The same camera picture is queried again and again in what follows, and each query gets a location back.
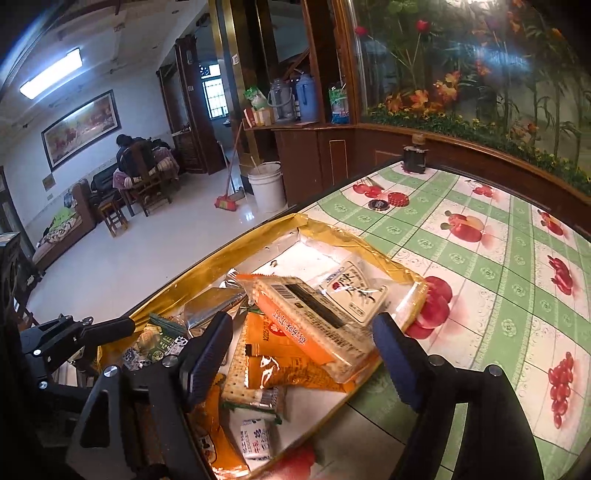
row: fluorescent light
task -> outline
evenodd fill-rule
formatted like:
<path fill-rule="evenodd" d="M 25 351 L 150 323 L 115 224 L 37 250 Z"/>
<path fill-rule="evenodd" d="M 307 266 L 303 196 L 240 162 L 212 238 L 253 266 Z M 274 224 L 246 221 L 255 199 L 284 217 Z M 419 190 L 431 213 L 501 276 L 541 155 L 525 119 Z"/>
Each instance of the fluorescent light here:
<path fill-rule="evenodd" d="M 82 67 L 82 59 L 80 58 L 80 49 L 77 48 L 55 62 L 51 67 L 43 70 L 33 80 L 25 83 L 21 87 L 21 93 L 33 100 L 41 92 L 80 67 Z"/>

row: white bucket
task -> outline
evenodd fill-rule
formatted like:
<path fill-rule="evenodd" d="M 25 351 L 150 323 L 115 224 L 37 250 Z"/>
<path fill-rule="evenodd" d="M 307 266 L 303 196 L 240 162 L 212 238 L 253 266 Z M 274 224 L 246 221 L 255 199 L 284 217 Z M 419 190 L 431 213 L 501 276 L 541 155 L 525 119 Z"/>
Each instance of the white bucket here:
<path fill-rule="evenodd" d="M 252 185 L 259 212 L 283 210 L 286 202 L 279 162 L 270 161 L 253 168 L 248 174 L 248 181 Z"/>

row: white floor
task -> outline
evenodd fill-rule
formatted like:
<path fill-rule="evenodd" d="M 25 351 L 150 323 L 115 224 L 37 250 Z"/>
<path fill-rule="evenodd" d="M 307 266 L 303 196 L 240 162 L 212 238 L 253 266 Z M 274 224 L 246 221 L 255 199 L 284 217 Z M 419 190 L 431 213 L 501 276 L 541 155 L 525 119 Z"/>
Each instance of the white floor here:
<path fill-rule="evenodd" d="M 60 313 L 95 322 L 116 318 L 170 279 L 238 235 L 270 218 L 259 213 L 253 196 L 236 212 L 214 207 L 226 188 L 227 171 L 181 177 L 173 203 L 145 217 L 129 218 L 129 228 L 112 238 L 104 223 L 47 269 L 27 304 L 40 322 Z"/>

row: white wall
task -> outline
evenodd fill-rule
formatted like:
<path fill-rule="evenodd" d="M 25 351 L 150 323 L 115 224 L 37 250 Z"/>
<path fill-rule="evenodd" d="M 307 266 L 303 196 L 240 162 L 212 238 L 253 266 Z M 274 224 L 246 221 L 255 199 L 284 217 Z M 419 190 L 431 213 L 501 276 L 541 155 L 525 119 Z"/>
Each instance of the white wall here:
<path fill-rule="evenodd" d="M 47 164 L 41 132 L 63 115 L 111 89 L 115 95 L 122 128 L 63 163 L 53 173 L 56 185 L 46 192 L 42 180 L 51 171 Z M 44 222 L 47 222 L 47 217 L 50 221 L 53 215 L 45 210 L 57 210 L 60 206 L 59 197 L 64 191 L 98 167 L 112 163 L 118 149 L 115 139 L 120 133 L 132 137 L 164 137 L 164 140 L 171 142 L 160 86 L 151 69 L 130 73 L 121 71 L 119 75 L 115 73 L 102 77 L 79 94 L 71 95 L 67 102 L 47 115 L 35 119 L 34 124 L 29 126 L 18 141 L 3 141 L 4 154 L 1 162 L 23 225 L 31 225 L 40 214 Z M 50 194 L 55 200 L 48 200 Z M 35 225 L 27 228 L 33 243 L 39 240 L 38 230 L 41 227 Z"/>

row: wooden stool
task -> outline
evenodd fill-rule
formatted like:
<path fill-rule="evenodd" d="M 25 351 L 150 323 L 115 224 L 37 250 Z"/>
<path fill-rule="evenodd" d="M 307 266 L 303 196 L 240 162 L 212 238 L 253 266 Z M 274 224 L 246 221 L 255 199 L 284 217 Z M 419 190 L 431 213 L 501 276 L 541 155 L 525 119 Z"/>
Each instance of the wooden stool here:
<path fill-rule="evenodd" d="M 127 218 L 117 205 L 117 201 L 113 198 L 103 200 L 99 205 L 99 214 L 105 221 L 105 225 L 109 229 L 112 237 L 117 236 L 118 225 L 127 230 Z"/>

